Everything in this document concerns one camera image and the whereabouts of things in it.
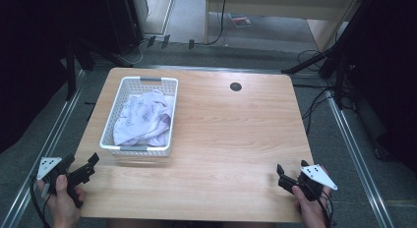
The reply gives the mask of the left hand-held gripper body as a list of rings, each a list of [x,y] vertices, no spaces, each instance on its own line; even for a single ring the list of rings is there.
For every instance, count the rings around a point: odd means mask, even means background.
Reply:
[[[72,198],[77,208],[81,208],[83,203],[79,200],[75,188],[81,183],[85,184],[89,181],[89,177],[94,173],[94,166],[88,162],[73,172],[69,172],[69,168],[64,168],[61,157],[42,157],[39,163],[36,179],[44,183],[44,191],[42,195],[55,195],[56,179],[60,175],[67,177],[68,186],[67,193]]]

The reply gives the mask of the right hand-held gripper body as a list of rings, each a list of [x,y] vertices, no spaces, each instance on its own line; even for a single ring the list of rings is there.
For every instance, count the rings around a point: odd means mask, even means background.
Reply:
[[[285,174],[278,178],[277,184],[288,193],[292,193],[293,186],[299,187],[309,201],[316,200],[322,194],[324,186],[334,191],[338,189],[335,182],[319,164],[301,167],[301,173],[297,179],[292,179]]]

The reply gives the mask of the person's right hand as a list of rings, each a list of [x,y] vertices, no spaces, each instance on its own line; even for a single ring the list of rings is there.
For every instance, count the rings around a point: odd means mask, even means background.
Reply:
[[[323,187],[320,201],[309,201],[297,186],[292,187],[292,192],[296,198],[295,207],[301,209],[304,228],[329,228],[329,221],[325,218],[328,209],[328,197],[330,196],[329,187]]]

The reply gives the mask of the person's left hand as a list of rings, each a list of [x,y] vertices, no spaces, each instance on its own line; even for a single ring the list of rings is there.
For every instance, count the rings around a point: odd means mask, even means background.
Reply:
[[[56,194],[48,196],[47,207],[52,214],[53,228],[78,228],[81,210],[67,193],[68,181],[65,175],[56,179]]]

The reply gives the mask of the white printed cloth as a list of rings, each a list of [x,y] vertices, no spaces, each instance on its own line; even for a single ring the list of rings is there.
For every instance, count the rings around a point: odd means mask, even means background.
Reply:
[[[171,126],[172,111],[173,98],[160,90],[130,96],[114,124],[114,143],[166,146],[165,133]]]

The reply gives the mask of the white plastic basket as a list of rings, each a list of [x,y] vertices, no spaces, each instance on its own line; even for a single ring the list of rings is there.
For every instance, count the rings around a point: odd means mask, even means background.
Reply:
[[[124,103],[132,95],[140,95],[153,89],[160,90],[166,97],[173,98],[173,111],[170,129],[165,133],[166,146],[150,146],[147,144],[135,144],[131,146],[116,145],[113,139],[113,128]],[[111,110],[107,117],[99,145],[110,151],[113,155],[138,156],[138,157],[168,157],[170,155],[171,139],[174,125],[178,93],[178,80],[175,78],[149,78],[149,77],[125,77],[121,80],[116,91]]]

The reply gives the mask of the black tripod stand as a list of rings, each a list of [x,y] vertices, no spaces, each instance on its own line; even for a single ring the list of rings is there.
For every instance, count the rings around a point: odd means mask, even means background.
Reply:
[[[365,23],[366,14],[372,7],[374,1],[375,0],[362,0],[361,5],[354,13],[344,32],[331,48],[292,68],[282,70],[281,73],[287,75],[296,74],[325,59],[325,62],[319,71],[320,78],[326,80],[333,72],[336,72],[334,102],[338,108],[341,109],[343,79],[348,68],[348,52],[353,49],[354,43],[356,42],[356,35],[359,34],[360,27]]]

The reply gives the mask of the black cabinet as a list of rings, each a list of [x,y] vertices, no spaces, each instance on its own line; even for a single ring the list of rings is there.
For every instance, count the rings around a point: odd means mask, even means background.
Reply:
[[[147,0],[104,0],[109,16],[112,52],[127,54],[145,37],[145,26],[149,14]]]

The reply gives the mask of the magazine on floor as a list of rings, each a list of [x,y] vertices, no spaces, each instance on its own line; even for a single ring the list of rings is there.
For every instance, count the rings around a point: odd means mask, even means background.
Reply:
[[[249,18],[246,17],[245,15],[230,14],[229,18],[232,21],[232,23],[234,24],[234,26],[237,27],[237,28],[246,28],[246,27],[249,27],[252,24],[251,21],[249,20]]]

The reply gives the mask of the light wooden furniture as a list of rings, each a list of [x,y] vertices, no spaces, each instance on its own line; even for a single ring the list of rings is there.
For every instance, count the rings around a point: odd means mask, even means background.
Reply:
[[[206,0],[205,42],[209,41],[209,13],[303,19],[320,51],[333,44],[343,22],[354,13],[358,0]]]

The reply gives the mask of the metal floor rail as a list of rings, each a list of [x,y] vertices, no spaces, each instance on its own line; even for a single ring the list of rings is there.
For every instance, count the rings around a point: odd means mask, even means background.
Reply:
[[[76,90],[67,100],[63,85],[34,118],[24,135],[0,153],[0,228],[16,228],[30,201],[30,176],[39,159],[51,154],[78,102],[86,82],[84,70],[76,72]]]
[[[335,93],[327,90],[328,104],[336,124],[347,146],[347,150],[353,162],[355,171],[366,194],[380,228],[395,228],[393,220],[387,209],[385,200],[369,170],[369,167],[361,153],[360,147],[350,129],[345,114],[339,109],[335,102]]]

